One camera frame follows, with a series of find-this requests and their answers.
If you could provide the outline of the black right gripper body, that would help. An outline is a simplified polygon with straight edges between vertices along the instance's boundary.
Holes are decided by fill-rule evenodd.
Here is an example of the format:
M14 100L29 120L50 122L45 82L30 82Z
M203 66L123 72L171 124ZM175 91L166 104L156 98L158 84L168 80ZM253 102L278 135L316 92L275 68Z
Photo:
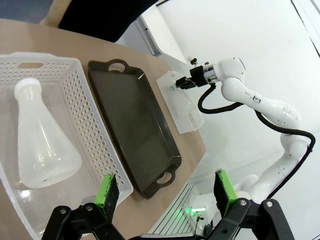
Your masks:
M202 87L207 85L207 81L204 77L204 67L199 65L189 70L190 80L194 83L196 87Z

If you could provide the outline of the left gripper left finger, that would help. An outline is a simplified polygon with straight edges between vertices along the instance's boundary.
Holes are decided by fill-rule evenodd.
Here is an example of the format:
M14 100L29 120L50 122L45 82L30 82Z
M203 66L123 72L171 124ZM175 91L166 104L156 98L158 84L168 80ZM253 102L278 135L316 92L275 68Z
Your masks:
M96 240L125 240L112 223L119 195L116 176L107 174L94 202L53 209L43 240L81 240L84 234L93 234Z

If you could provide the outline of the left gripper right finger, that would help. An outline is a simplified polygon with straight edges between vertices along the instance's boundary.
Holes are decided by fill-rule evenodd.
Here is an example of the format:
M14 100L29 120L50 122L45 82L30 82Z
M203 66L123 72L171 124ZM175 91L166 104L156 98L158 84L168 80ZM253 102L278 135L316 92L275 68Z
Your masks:
M250 229L257 240L295 240L278 201L238 197L223 169L215 172L213 193L221 220L207 240L235 240L241 229Z

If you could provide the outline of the translucent white Erlenmeyer flask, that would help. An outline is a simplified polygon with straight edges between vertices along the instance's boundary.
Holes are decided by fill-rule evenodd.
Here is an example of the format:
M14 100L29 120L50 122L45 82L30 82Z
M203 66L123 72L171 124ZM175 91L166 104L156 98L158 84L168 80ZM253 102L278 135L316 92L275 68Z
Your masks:
M58 125L42 98L35 78L14 87L18 104L17 156L21 182L30 189L59 183L82 166L82 157Z

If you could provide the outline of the person's right forearm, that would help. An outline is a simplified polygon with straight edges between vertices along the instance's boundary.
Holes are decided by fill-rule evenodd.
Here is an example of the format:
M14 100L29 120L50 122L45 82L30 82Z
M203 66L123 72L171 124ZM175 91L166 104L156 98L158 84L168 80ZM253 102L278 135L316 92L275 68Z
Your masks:
M69 0L52 0L52 4L48 10L47 15L39 24L43 26L57 28L69 4Z

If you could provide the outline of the white perforated plastic basket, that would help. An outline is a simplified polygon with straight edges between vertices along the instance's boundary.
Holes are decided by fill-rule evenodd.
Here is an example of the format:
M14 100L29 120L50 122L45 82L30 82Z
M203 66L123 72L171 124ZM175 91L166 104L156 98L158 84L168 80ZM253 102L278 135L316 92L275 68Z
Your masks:
M179 72L168 71L156 80L179 134L196 131L204 123L196 104L185 91L176 87L176 81L182 77Z
M81 169L51 186L29 189L18 172L18 103L14 87L25 78L39 80L44 104L82 157ZM26 237L41 240L53 209L77 208L98 193L107 174L116 176L118 201L133 186L121 164L88 85L81 62L49 53L0 54L0 239L15 232L11 223L18 215Z

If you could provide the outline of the white side table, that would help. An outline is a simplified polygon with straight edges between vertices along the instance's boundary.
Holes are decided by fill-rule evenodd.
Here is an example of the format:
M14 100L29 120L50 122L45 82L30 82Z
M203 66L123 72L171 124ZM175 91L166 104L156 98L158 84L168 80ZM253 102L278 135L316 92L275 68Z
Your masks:
M151 40L150 46L156 55L158 53L168 55L183 64L187 63L158 7L155 5L149 7L140 15L139 20L142 22L146 37Z

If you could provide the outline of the white slatted panel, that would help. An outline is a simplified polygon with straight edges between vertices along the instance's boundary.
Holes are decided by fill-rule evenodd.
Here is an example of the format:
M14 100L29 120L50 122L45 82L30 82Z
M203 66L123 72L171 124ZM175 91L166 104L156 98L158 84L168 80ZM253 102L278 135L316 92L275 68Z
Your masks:
M169 207L149 230L149 234L172 235L194 231L188 216L189 211L185 211L184 208L185 203L190 198L193 187L192 181L188 179Z

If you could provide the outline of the dark brown serving tray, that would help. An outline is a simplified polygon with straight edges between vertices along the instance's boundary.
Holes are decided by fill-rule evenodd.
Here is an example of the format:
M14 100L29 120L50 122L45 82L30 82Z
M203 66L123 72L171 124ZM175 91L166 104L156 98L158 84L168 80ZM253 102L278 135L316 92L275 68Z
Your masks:
M146 74L121 59L91 60L88 77L132 185L151 199L173 183L182 157Z

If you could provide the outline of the person in black shirt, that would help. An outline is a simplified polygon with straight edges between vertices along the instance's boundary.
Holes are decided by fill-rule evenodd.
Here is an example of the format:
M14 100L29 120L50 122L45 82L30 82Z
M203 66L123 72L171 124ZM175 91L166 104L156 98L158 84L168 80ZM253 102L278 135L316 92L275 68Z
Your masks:
M71 0L58 28L115 43L158 0Z

